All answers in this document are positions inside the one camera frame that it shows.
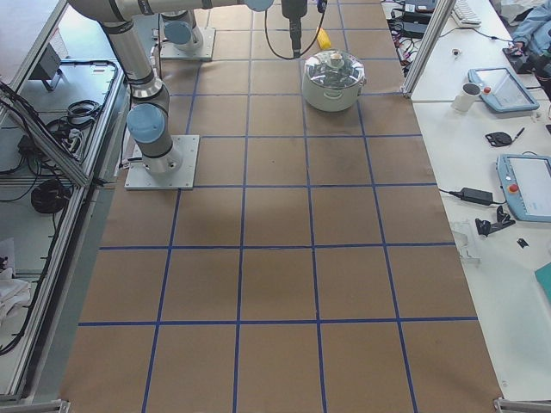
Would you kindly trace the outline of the yellow corn cob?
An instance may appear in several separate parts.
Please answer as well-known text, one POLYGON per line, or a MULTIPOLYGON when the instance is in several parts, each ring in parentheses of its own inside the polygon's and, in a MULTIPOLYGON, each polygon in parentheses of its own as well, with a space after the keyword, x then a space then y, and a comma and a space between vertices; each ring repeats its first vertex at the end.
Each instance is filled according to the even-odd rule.
POLYGON ((331 49, 331 39, 328 33, 322 27, 319 27, 318 29, 317 42, 319 44, 319 48, 322 51, 331 49))

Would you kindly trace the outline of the glass pot lid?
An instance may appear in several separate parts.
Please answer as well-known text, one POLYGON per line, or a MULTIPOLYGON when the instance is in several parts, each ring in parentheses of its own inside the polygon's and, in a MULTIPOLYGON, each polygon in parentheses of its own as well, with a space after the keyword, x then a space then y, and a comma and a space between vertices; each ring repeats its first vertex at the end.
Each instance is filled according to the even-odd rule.
POLYGON ((318 86, 346 89, 364 85, 364 65, 355 56, 339 50, 318 52, 305 62, 306 78, 318 86))

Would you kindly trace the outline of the white cooking pot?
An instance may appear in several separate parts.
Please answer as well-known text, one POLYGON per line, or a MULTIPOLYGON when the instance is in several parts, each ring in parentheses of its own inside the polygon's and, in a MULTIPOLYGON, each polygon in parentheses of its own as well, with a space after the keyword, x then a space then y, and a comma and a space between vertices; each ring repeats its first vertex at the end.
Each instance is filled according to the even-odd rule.
POLYGON ((318 86, 306 78, 304 65, 302 95, 308 104, 318 110, 340 112, 351 107, 362 93, 364 85, 356 85, 346 89, 329 89, 318 86))

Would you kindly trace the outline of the white mug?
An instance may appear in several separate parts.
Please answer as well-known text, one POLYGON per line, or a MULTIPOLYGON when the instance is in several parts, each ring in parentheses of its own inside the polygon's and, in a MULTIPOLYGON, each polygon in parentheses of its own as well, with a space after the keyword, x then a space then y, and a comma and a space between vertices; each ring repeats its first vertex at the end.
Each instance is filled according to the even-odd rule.
POLYGON ((477 83, 464 83, 461 90, 451 103, 451 107, 462 113, 466 113, 480 96, 480 86, 477 83))

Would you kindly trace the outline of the far blue teach pendant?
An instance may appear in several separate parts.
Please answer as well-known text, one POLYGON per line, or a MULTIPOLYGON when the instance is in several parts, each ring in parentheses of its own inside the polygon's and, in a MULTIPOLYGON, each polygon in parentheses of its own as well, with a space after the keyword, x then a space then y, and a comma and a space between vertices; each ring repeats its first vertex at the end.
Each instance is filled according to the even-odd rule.
POLYGON ((470 69, 467 77, 480 86, 481 100, 496 113, 526 112, 540 107, 508 67, 470 69))

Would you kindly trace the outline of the blue teach pendant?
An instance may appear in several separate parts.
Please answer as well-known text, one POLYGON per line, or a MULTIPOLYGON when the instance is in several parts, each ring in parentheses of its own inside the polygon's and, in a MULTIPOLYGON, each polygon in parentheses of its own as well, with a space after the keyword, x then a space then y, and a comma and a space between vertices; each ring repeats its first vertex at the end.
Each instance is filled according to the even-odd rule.
POLYGON ((516 219, 550 222, 550 157, 501 154, 496 171, 516 219))
POLYGON ((540 107, 508 67, 470 69, 467 77, 480 86, 481 100, 496 113, 526 112, 540 107))

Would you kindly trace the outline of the black round object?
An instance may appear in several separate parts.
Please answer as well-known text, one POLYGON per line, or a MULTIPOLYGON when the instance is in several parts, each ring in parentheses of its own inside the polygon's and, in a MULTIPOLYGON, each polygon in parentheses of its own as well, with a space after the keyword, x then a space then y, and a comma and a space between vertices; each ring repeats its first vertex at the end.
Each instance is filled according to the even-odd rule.
POLYGON ((512 137, 505 132, 487 133, 485 138, 492 147, 505 147, 513 142, 512 137))

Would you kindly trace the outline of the brown paper table mat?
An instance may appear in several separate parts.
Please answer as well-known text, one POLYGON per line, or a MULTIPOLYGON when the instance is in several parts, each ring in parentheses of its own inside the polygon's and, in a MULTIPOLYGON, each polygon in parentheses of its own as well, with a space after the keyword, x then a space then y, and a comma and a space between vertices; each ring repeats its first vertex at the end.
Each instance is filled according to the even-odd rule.
POLYGON ((490 412, 500 394, 378 1, 332 1, 366 65, 323 113, 264 15, 199 11, 209 63, 165 62, 190 191, 113 200, 60 388, 75 412, 490 412))

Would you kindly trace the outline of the black pen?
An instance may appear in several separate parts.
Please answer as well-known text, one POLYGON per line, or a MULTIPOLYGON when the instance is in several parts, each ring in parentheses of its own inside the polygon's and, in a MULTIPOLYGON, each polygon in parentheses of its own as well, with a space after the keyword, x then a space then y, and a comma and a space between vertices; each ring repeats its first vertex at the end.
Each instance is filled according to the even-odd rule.
POLYGON ((524 132, 524 130, 525 130, 525 127, 522 127, 522 128, 520 129, 520 131, 516 134, 516 136, 515 136, 515 138, 513 139, 513 141, 517 140, 517 139, 522 135, 522 133, 524 132))

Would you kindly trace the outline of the black power adapter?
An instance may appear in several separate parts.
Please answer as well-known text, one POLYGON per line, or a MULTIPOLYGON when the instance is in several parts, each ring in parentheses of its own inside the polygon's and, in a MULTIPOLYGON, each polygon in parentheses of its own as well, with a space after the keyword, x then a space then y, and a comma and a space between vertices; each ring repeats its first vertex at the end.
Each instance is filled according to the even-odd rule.
POLYGON ((484 206, 490 206, 494 202, 492 192, 474 188, 463 188, 460 198, 461 200, 484 206))

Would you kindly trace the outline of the near blue teach pendant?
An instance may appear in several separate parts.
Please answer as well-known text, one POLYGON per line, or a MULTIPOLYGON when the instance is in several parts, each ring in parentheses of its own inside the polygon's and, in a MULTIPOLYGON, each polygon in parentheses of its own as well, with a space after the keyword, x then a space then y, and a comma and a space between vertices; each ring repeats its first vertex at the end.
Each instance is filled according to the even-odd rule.
POLYGON ((496 171, 516 219, 550 222, 550 157, 501 154, 496 171))

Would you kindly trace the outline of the white crumpled cloth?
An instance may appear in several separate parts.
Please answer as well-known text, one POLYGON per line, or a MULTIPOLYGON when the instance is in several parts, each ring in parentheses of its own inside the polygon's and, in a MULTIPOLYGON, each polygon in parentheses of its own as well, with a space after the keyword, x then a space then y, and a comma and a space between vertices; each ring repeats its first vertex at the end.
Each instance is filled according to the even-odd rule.
POLYGON ((1 270, 1 323, 31 302, 31 283, 16 279, 13 268, 1 270))

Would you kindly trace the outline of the aluminium frame post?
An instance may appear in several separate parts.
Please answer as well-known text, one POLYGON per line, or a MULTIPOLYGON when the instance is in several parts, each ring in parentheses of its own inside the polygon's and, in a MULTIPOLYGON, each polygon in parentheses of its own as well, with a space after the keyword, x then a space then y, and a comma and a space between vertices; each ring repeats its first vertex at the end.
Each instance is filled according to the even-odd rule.
POLYGON ((430 19, 418 49, 417 56, 412 62, 406 80, 401 88, 404 97, 410 98, 412 96, 454 6, 455 0, 441 0, 437 2, 433 16, 430 19))

